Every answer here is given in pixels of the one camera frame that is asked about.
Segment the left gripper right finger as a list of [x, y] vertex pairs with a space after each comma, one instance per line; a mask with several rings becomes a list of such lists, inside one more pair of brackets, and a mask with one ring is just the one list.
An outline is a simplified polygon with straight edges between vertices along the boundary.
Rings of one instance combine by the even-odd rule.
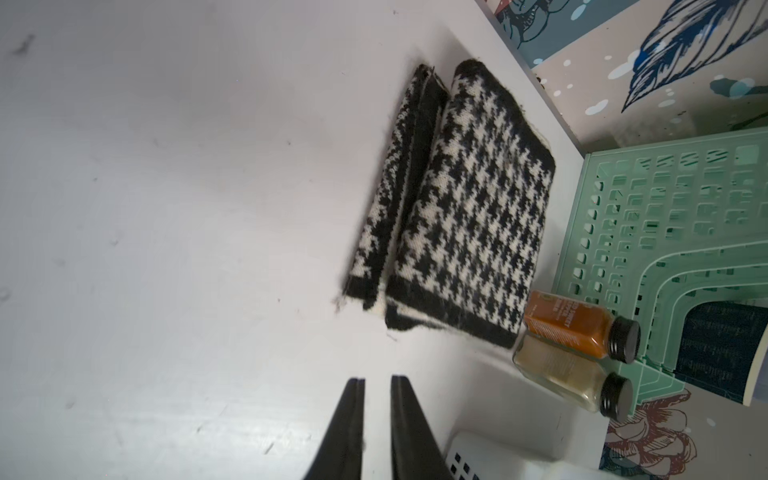
[[452, 475], [406, 376], [391, 378], [390, 398], [393, 478], [451, 479]]

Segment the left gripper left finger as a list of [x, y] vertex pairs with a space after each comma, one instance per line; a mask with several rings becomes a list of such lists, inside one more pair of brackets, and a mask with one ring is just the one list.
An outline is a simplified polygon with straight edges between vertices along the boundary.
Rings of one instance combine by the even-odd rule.
[[363, 457], [365, 380], [347, 381], [306, 480], [360, 480]]

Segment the white plastic basket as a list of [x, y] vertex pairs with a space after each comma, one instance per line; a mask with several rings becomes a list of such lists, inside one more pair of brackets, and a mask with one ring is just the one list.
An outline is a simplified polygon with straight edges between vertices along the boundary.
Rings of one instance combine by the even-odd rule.
[[445, 462], [453, 479], [619, 479], [604, 470], [550, 460], [466, 431], [454, 436]]

